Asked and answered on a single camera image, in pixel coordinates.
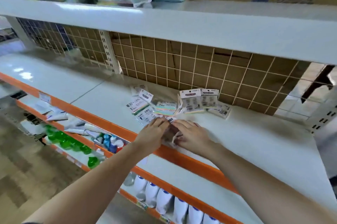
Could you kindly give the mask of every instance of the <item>forearm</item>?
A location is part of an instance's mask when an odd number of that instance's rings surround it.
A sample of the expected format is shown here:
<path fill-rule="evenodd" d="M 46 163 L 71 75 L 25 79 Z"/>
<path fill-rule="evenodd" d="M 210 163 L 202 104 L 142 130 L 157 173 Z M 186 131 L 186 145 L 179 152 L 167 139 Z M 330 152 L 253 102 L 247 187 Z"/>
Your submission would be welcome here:
<path fill-rule="evenodd" d="M 205 152 L 265 224 L 336 223 L 335 216 L 287 184 L 212 143 Z"/>
<path fill-rule="evenodd" d="M 49 200 L 26 222 L 95 224 L 129 171 L 145 156 L 136 143 L 126 145 Z"/>

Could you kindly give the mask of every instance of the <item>tiled floor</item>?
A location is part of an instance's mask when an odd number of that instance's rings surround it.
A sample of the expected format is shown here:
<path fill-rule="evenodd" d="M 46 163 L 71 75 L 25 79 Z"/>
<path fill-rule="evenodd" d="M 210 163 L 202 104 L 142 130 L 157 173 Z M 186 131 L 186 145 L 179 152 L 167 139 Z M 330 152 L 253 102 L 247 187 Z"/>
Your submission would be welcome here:
<path fill-rule="evenodd" d="M 18 224 L 85 172 L 0 117 L 0 220 Z M 117 193 L 99 224 L 161 223 Z"/>

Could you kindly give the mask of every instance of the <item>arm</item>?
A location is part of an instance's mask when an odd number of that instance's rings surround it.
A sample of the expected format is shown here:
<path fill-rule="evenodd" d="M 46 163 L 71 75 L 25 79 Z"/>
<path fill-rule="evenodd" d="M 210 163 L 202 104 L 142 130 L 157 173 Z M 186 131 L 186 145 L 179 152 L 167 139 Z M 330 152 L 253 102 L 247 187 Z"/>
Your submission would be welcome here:
<path fill-rule="evenodd" d="M 25 222 L 95 224 L 130 170 L 160 147 L 168 126 L 164 118 L 153 120 L 134 142 L 50 199 Z"/>
<path fill-rule="evenodd" d="M 183 134 L 176 143 L 215 164 L 265 224 L 337 223 L 334 214 L 247 160 L 211 141 L 191 121 L 176 120 Z"/>

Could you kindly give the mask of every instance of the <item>hand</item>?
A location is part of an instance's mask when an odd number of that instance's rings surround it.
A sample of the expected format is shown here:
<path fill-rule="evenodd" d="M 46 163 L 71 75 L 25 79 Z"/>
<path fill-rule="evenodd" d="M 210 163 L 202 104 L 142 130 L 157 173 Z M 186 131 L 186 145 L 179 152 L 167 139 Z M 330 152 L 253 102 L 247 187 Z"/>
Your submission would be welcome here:
<path fill-rule="evenodd" d="M 174 120 L 172 125 L 183 134 L 175 140 L 178 146 L 208 158 L 209 149 L 214 142 L 209 138 L 205 128 L 190 120 Z"/>
<path fill-rule="evenodd" d="M 133 144 L 138 145 L 146 155 L 161 146 L 161 137 L 170 123 L 165 118 L 156 118 L 147 124 L 137 135 Z"/>

